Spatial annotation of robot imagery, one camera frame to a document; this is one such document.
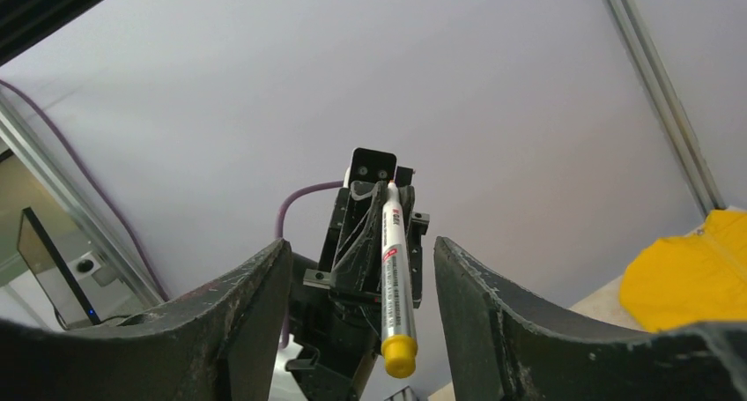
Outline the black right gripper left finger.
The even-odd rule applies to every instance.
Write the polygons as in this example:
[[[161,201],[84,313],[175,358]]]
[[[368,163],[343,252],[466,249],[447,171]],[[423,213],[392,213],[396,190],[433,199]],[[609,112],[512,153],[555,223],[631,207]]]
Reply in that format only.
[[[292,282],[277,240],[225,275],[117,325],[1,323],[4,400],[265,400]]]

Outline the yellow marker cap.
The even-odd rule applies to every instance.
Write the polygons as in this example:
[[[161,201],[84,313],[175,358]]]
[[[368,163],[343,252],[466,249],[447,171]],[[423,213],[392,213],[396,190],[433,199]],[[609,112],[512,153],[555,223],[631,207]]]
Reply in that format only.
[[[393,335],[381,343],[381,356],[389,376],[404,379],[416,370],[418,343],[407,335]]]

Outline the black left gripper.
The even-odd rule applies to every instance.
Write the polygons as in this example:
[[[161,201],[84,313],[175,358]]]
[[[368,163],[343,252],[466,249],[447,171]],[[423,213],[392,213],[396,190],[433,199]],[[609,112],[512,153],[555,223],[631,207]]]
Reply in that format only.
[[[430,225],[427,213],[415,210],[415,170],[396,167],[395,184],[404,209],[414,305],[423,292],[422,239]],[[354,181],[337,191],[321,266],[330,273],[332,288],[372,288],[380,271],[381,209],[385,182]],[[360,400],[381,356],[381,311],[342,306],[328,292],[303,284],[318,263],[292,255],[289,333],[301,346],[285,366],[308,400]]]

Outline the white marker pen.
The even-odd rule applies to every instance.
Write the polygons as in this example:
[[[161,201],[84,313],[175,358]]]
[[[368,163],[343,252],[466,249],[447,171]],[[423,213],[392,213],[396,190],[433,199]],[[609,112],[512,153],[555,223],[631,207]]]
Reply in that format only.
[[[382,207],[381,301],[382,341],[393,335],[416,339],[404,211],[394,182],[387,185]]]

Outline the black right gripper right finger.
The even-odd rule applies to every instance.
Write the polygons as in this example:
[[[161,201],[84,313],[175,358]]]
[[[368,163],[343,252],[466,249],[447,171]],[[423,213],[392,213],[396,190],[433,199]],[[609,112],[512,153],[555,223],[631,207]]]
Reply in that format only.
[[[746,325],[631,330],[562,308],[447,237],[435,281],[458,400],[743,400]]]

